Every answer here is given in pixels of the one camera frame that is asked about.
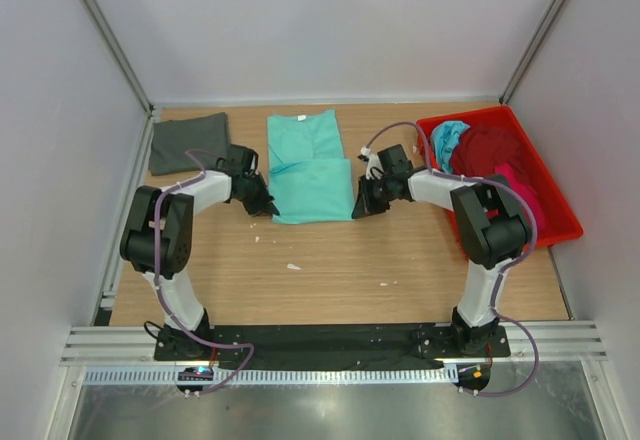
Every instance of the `gray wall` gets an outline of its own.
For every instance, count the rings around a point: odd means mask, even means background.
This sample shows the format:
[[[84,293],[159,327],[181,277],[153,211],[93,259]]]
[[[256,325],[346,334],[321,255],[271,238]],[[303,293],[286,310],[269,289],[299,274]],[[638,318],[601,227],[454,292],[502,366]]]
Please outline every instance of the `gray wall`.
[[[155,102],[497,98],[549,0],[98,0]]]
[[[0,437],[42,438],[143,112],[78,0],[0,0]]]
[[[555,247],[640,412],[640,0],[571,0],[512,102],[585,230]]]

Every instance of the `shiny metal surface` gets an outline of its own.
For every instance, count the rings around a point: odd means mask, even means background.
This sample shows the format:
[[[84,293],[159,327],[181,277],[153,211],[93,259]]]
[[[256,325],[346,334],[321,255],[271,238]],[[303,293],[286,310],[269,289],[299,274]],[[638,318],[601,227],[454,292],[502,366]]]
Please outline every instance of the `shiny metal surface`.
[[[491,390],[530,365],[496,364]],[[184,400],[174,387],[83,387],[77,440],[604,439],[580,362],[548,362],[501,399],[452,385],[241,387]]]

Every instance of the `blue cloth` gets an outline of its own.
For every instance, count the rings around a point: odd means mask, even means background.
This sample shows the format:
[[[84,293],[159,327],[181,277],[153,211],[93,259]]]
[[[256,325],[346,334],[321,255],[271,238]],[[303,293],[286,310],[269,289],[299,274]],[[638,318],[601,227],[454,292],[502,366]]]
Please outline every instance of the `blue cloth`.
[[[460,143],[460,135],[469,128],[464,122],[459,120],[451,120],[441,123],[431,132],[431,148],[436,156],[436,161],[442,169],[447,173],[453,173],[453,168],[449,162],[451,162],[451,155],[453,155],[453,149]]]
[[[351,221],[351,162],[344,158],[334,110],[267,120],[269,193],[275,223]]]

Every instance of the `pink cloth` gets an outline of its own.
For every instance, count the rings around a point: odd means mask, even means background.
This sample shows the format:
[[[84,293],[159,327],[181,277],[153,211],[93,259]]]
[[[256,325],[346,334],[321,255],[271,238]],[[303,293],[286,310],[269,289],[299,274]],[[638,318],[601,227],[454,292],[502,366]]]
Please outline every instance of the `pink cloth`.
[[[494,168],[494,171],[500,175],[504,175],[504,177],[509,181],[511,188],[520,195],[525,202],[527,202],[527,205],[531,208],[533,216],[536,219],[536,223],[538,224],[538,231],[543,231],[547,226],[547,219],[542,212],[542,207],[538,201],[538,194],[533,187],[527,183],[518,181],[513,168],[511,168],[511,165],[508,163],[498,165]]]

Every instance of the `wooden table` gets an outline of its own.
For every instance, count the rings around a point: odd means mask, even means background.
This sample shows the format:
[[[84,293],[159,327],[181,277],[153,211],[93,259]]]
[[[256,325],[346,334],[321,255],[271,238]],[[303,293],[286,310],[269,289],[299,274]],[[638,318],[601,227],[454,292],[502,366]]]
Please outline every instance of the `wooden table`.
[[[356,160],[360,147],[382,127],[489,106],[494,104],[335,106],[354,186],[364,171]],[[227,112],[232,141],[259,153],[260,170],[267,178],[267,116],[314,114],[327,108],[165,109],[162,118]],[[414,164],[421,163],[413,154],[416,132],[411,128],[390,130],[374,147],[396,143],[404,145]],[[170,185],[191,175],[147,175],[146,183]],[[289,263],[301,270],[287,269]],[[449,320],[463,291],[467,262],[443,211],[435,206],[397,201],[389,212],[355,222],[277,225],[270,218],[248,217],[239,202],[232,202],[196,217],[188,268],[212,324],[385,323]],[[567,318],[546,249],[513,269],[501,310],[524,320]],[[148,283],[125,264],[111,325],[162,319]]]

